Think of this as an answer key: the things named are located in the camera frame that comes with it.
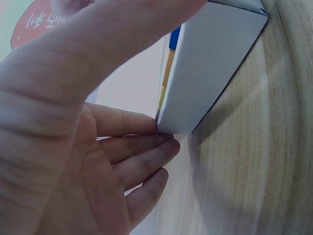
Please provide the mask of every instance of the yellow object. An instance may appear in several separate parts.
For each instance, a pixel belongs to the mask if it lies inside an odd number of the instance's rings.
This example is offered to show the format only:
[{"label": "yellow object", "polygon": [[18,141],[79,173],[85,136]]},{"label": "yellow object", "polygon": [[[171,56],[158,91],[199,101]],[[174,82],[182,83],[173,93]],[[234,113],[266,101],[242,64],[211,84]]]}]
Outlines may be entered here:
[{"label": "yellow object", "polygon": [[173,60],[174,60],[174,55],[175,55],[175,51],[170,49],[167,63],[166,63],[165,74],[163,77],[162,87],[161,87],[160,99],[159,99],[159,104],[158,104],[158,112],[161,110],[161,106],[164,100],[168,78],[170,76],[170,71],[171,71]]}]

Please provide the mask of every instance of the hand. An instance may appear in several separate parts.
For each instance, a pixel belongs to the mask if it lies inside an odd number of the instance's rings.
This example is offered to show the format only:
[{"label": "hand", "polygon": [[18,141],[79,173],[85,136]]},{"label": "hand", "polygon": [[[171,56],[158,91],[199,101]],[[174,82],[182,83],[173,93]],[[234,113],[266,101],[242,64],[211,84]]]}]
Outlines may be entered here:
[{"label": "hand", "polygon": [[[95,140],[130,133],[147,135]],[[36,234],[129,234],[159,200],[168,178],[161,167],[178,151],[173,136],[156,134],[153,119],[86,103],[73,152]]]},{"label": "hand", "polygon": [[178,143],[146,116],[84,100],[205,2],[99,0],[1,62],[2,234],[127,234],[149,212]]}]

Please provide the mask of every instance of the red sign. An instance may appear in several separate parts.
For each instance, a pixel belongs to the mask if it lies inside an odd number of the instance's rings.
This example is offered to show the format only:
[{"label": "red sign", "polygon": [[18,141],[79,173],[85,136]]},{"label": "red sign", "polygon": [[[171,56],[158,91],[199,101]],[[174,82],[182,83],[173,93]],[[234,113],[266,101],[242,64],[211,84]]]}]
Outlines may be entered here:
[{"label": "red sign", "polygon": [[11,38],[11,48],[27,43],[64,21],[52,12],[50,0],[35,0],[18,21]]}]

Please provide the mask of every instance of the white cardboard box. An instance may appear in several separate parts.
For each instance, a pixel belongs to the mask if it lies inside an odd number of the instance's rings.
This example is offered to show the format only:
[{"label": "white cardboard box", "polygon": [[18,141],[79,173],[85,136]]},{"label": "white cardboard box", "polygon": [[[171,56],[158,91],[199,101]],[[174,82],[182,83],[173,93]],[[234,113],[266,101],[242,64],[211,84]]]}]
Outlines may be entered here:
[{"label": "white cardboard box", "polygon": [[190,134],[195,129],[267,21],[260,0],[216,0],[182,25],[157,120],[159,132]]}]

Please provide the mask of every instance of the wooden surface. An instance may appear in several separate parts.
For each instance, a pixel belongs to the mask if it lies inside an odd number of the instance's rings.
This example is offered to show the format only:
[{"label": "wooden surface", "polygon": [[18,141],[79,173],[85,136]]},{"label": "wooden surface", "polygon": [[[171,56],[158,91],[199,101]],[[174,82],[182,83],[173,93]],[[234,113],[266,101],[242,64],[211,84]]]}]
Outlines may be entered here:
[{"label": "wooden surface", "polygon": [[181,153],[155,235],[313,235],[313,1],[271,19]]}]

